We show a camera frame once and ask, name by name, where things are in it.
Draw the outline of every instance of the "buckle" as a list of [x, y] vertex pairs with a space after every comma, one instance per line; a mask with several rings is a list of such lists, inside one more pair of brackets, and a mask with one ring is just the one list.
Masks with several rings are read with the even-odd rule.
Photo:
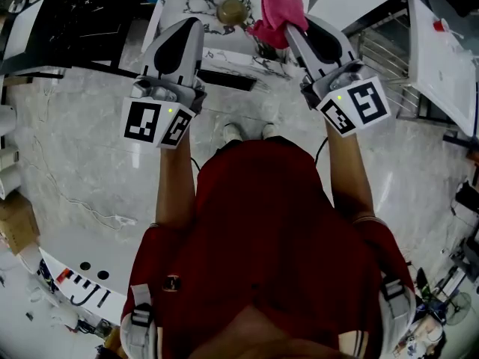
[[153, 320], [153, 308], [151, 304], [142, 303], [132, 311], [132, 325], [140, 327], [150, 327], [150, 323]]

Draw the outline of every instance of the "white table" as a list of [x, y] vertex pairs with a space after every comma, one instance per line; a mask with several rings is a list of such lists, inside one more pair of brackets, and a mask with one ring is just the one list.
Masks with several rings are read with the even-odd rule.
[[407, 82], [440, 108], [469, 137], [477, 135], [477, 84], [472, 54], [450, 32], [437, 32], [437, 17], [409, 0], [410, 59]]

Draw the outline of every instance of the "cardboard box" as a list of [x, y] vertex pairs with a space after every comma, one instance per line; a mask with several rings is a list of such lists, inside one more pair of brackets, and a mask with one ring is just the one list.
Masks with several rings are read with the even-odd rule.
[[0, 200], [0, 233], [14, 255], [37, 240], [38, 226], [31, 204], [17, 191]]

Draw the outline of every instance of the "black hole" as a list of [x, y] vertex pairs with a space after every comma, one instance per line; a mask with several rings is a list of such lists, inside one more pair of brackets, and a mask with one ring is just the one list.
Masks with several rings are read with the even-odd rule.
[[90, 270], [91, 264], [89, 262], [80, 263], [80, 269], [83, 271]]
[[97, 277], [99, 279], [103, 279], [103, 280], [108, 279], [109, 276], [110, 276], [110, 273], [108, 273], [105, 270], [99, 271], [98, 274], [97, 274]]

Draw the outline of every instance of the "black cable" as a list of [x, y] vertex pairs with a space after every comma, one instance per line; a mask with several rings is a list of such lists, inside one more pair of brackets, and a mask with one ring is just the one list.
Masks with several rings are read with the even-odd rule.
[[200, 172], [200, 165], [198, 165], [198, 163], [195, 161], [195, 159], [193, 157], [191, 157], [193, 163], [195, 164], [196, 168], [198, 169], [198, 173]]
[[315, 165], [315, 166], [317, 166], [317, 160], [319, 159], [321, 150], [324, 148], [324, 145], [326, 145], [326, 142], [328, 142], [328, 138], [327, 138], [327, 137], [324, 139], [323, 143], [321, 144], [319, 150], [318, 150], [317, 153], [316, 153], [316, 158], [314, 159], [314, 165]]

